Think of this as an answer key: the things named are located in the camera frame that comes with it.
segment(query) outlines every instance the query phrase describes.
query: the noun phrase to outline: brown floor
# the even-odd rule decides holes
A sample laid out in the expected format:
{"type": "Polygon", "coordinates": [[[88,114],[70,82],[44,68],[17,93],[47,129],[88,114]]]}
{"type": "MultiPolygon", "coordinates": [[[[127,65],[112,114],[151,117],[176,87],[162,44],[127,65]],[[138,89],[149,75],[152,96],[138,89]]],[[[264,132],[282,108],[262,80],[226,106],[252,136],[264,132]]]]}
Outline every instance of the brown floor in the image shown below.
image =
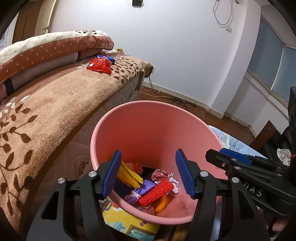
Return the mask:
{"type": "MultiPolygon", "coordinates": [[[[154,91],[145,91],[142,88],[141,92],[142,93],[140,96],[140,100],[154,100],[154,101],[161,101],[161,102],[173,104],[173,101],[170,99],[155,97],[156,94],[154,91]]],[[[163,92],[158,93],[158,95],[171,97],[171,95],[163,93],[163,92]]],[[[207,111],[204,108],[199,107],[197,105],[192,106],[190,104],[185,104],[185,106],[184,105],[182,106],[179,104],[179,107],[181,107],[181,108],[183,107],[183,109],[187,108],[187,110],[189,112],[191,112],[192,114],[194,114],[195,116],[197,116],[198,118],[203,120],[206,124],[214,126],[218,129],[224,131],[225,133],[233,136],[234,138],[242,141],[243,143],[245,143],[247,145],[249,145],[254,140],[254,137],[250,131],[247,131],[244,126],[229,119],[228,117],[224,116],[222,119],[219,119],[218,117],[207,113],[207,111]]]]}

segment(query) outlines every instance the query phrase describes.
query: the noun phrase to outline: pink plastic bin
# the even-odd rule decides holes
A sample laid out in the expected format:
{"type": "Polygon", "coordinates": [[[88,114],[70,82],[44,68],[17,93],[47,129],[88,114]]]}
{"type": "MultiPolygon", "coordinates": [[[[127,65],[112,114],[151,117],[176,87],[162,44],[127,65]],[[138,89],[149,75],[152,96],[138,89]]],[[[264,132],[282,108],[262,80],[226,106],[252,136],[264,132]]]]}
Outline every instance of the pink plastic bin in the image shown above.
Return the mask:
{"type": "Polygon", "coordinates": [[[124,162],[173,172],[180,182],[179,192],[171,195],[167,207],[156,216],[129,205],[114,191],[110,198],[126,212],[142,220],[175,225],[192,221],[196,200],[186,194],[176,162],[176,150],[182,148],[186,157],[198,163],[201,170],[226,179],[225,171],[206,162],[209,149],[223,148],[211,129],[193,114],[170,104],[156,101],[135,101],[117,106],[96,125],[91,138],[91,162],[94,170],[120,150],[124,162]]]}

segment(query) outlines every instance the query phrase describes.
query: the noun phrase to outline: metal bolt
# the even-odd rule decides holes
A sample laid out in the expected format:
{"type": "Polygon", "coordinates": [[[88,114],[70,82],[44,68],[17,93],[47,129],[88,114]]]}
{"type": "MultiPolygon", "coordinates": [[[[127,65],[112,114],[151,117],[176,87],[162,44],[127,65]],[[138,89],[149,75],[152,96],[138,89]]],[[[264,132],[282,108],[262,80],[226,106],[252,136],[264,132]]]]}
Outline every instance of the metal bolt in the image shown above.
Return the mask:
{"type": "Polygon", "coordinates": [[[91,172],[89,172],[89,176],[90,176],[90,177],[95,177],[95,176],[96,176],[96,171],[91,171],[91,172]]]}
{"type": "Polygon", "coordinates": [[[207,176],[209,175],[209,173],[206,172],[206,171],[201,171],[201,172],[200,172],[200,175],[201,175],[202,177],[207,177],[207,176]]]}
{"type": "Polygon", "coordinates": [[[239,179],[238,179],[237,177],[233,177],[231,180],[232,180],[234,183],[239,183],[239,179]]]}
{"type": "Polygon", "coordinates": [[[62,184],[62,183],[64,183],[65,181],[66,181],[66,179],[63,178],[63,177],[60,177],[60,178],[57,180],[57,182],[58,182],[59,184],[62,184]]]}

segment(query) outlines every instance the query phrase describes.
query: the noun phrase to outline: power cord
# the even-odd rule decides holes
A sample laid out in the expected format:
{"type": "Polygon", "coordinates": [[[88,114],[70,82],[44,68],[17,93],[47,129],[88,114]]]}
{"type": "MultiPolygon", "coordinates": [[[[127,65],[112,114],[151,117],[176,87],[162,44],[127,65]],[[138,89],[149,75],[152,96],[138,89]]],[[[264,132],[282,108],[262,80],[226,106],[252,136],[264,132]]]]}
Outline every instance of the power cord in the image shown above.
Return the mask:
{"type": "Polygon", "coordinates": [[[145,95],[153,96],[153,97],[160,97],[160,98],[163,98],[163,99],[166,99],[166,100],[171,100],[172,101],[172,105],[177,106],[177,107],[182,108],[182,109],[187,110],[187,111],[189,111],[189,109],[187,108],[186,104],[189,104],[192,108],[196,107],[196,104],[191,103],[191,102],[189,102],[187,100],[184,100],[184,99],[175,97],[175,96],[172,96],[172,97],[169,97],[169,96],[160,96],[159,95],[160,91],[156,90],[153,87],[153,84],[151,82],[150,76],[149,76],[149,84],[150,84],[151,90],[154,91],[155,95],[150,95],[150,94],[147,94],[147,93],[144,93],[144,92],[141,92],[141,93],[143,93],[145,95]]]}
{"type": "Polygon", "coordinates": [[[217,9],[215,10],[215,6],[216,6],[216,4],[217,4],[218,1],[219,1],[219,0],[216,0],[216,2],[215,2],[215,5],[214,5],[214,7],[213,7],[213,13],[214,13],[214,16],[215,16],[215,18],[216,18],[217,23],[220,24],[221,26],[225,26],[225,25],[227,25],[227,24],[229,23],[230,18],[231,18],[231,16],[232,16],[232,12],[233,12],[232,1],[233,1],[233,0],[230,0],[231,13],[230,13],[230,16],[229,16],[229,19],[228,19],[227,23],[225,23],[225,24],[221,24],[221,23],[219,22],[217,16],[216,16],[216,12],[215,12],[215,11],[217,11],[218,7],[217,7],[217,9]]]}

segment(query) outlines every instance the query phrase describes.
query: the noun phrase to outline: beige blanket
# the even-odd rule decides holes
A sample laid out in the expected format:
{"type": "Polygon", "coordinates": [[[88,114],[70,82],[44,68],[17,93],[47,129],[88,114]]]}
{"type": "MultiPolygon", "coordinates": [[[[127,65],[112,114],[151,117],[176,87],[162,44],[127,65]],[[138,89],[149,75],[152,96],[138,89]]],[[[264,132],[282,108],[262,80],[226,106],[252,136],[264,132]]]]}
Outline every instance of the beige blanket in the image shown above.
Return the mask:
{"type": "Polygon", "coordinates": [[[35,178],[49,156],[104,101],[142,69],[151,69],[134,57],[115,59],[112,74],[87,70],[89,58],[36,78],[2,103],[0,207],[17,231],[35,178]]]}

